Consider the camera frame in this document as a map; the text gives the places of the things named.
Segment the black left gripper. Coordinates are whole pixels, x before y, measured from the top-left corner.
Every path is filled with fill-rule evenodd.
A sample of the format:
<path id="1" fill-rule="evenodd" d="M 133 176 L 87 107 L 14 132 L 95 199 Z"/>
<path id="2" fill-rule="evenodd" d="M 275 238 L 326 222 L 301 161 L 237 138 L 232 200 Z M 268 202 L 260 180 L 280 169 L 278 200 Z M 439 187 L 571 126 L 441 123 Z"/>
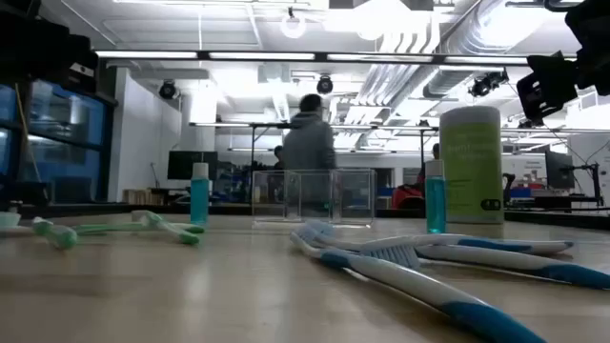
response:
<path id="1" fill-rule="evenodd" d="M 1 81 L 43 78 L 96 91 L 99 57 L 86 36 L 39 16 L 40 1 L 1 0 Z"/>

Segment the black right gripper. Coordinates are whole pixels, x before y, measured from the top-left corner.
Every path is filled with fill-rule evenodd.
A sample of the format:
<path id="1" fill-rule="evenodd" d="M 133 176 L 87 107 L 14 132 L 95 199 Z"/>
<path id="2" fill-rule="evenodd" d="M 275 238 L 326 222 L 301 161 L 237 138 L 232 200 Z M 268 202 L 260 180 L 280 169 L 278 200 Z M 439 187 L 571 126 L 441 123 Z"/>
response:
<path id="1" fill-rule="evenodd" d="M 526 61 L 532 72 L 517 82 L 520 104 L 531 123 L 542 123 L 575 99 L 576 78 L 581 89 L 594 86 L 599 95 L 609 95 L 609 0 L 582 1 L 567 12 L 565 23 L 581 44 L 577 67 L 561 51 L 530 55 Z"/>

